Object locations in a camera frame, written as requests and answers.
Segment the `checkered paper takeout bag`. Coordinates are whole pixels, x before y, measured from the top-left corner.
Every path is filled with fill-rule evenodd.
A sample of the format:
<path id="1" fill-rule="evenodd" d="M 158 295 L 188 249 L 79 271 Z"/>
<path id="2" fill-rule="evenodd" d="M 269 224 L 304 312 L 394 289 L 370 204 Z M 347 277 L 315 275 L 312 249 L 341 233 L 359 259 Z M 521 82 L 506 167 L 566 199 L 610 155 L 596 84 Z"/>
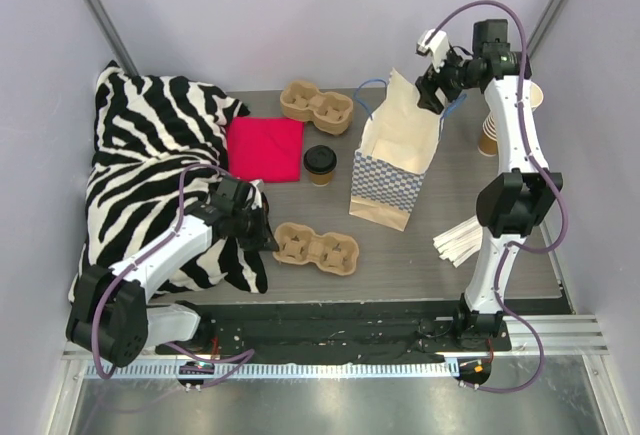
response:
<path id="1" fill-rule="evenodd" d="M 404 231 L 435 156 L 445 118 L 466 98 L 437 114 L 417 106 L 415 85 L 393 70 L 383 102 L 369 113 L 354 152 L 349 214 Z"/>

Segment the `single cardboard cup carrier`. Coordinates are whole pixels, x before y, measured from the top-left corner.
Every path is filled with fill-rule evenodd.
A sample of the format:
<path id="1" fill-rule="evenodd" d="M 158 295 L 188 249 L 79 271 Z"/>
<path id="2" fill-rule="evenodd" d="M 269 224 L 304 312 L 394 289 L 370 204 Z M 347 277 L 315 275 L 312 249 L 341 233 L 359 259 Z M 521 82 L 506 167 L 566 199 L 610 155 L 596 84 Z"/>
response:
<path id="1" fill-rule="evenodd" d="M 319 235 L 309 226 L 292 222 L 279 225 L 274 235 L 279 250 L 273 256 L 281 263 L 314 264 L 322 272 L 340 277 L 356 271 L 360 249 L 351 236 L 336 232 Z"/>

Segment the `brown paper coffee cup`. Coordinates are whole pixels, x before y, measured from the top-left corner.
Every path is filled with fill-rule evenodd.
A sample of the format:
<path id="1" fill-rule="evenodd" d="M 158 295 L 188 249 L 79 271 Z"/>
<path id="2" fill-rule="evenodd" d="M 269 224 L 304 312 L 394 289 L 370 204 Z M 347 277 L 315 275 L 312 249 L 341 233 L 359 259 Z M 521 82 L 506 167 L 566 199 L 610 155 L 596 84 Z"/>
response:
<path id="1" fill-rule="evenodd" d="M 307 173 L 309 175 L 309 180 L 314 186 L 322 187 L 328 185 L 334 177 L 335 170 L 311 170 L 307 169 Z"/>

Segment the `black plastic cup lid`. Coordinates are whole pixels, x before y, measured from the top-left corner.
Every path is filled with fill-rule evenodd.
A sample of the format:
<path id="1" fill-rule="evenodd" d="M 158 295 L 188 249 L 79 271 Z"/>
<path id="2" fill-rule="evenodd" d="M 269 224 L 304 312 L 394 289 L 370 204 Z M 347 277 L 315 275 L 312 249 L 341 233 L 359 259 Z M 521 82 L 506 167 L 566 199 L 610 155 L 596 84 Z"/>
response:
<path id="1" fill-rule="evenodd" d="M 304 153 L 303 165 L 309 173 L 325 175 L 335 170 L 337 155 L 329 146 L 315 145 Z"/>

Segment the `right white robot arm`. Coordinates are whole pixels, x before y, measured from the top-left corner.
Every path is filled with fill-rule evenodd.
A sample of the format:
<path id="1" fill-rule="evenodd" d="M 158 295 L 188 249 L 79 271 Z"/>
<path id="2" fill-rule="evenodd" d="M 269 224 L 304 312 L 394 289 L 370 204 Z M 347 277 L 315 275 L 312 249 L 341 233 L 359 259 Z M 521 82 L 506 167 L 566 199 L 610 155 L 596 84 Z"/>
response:
<path id="1" fill-rule="evenodd" d="M 504 293 L 520 249 L 541 224 L 563 187 L 540 146 L 531 108 L 531 68 L 524 52 L 512 50 L 508 23 L 475 23 L 470 52 L 456 53 L 442 30 L 426 31 L 416 51 L 431 64 L 416 81 L 417 105 L 442 114 L 467 89 L 479 89 L 493 116 L 498 174 L 477 196 L 481 247 L 471 282 L 444 333 L 465 350 L 500 338 Z"/>

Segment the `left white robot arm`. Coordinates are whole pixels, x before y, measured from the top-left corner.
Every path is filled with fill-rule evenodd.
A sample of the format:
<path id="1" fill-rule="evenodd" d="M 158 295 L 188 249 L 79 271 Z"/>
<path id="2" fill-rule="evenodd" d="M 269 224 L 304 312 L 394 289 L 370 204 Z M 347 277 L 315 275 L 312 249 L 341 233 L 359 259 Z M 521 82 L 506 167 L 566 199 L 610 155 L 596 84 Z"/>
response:
<path id="1" fill-rule="evenodd" d="M 134 255 L 109 267 L 88 267 L 76 282 L 67 340 L 113 368 L 131 364 L 148 347 L 173 344 L 205 352 L 213 324 L 201 310 L 185 301 L 160 307 L 149 302 L 179 268 L 222 239 L 249 252 L 277 250 L 261 181 L 225 177 L 210 201 L 181 204 L 175 225 Z"/>

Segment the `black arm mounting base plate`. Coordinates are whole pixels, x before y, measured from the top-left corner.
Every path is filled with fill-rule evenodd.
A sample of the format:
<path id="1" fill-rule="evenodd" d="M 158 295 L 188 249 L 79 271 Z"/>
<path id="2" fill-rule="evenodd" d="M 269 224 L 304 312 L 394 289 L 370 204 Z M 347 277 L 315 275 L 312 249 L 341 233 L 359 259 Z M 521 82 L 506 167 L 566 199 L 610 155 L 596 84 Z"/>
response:
<path id="1" fill-rule="evenodd" d="M 254 350 L 254 363 L 409 364 L 447 352 L 508 352 L 505 326 L 494 335 L 457 334 L 451 301 L 201 305 L 186 348 L 221 358 Z"/>

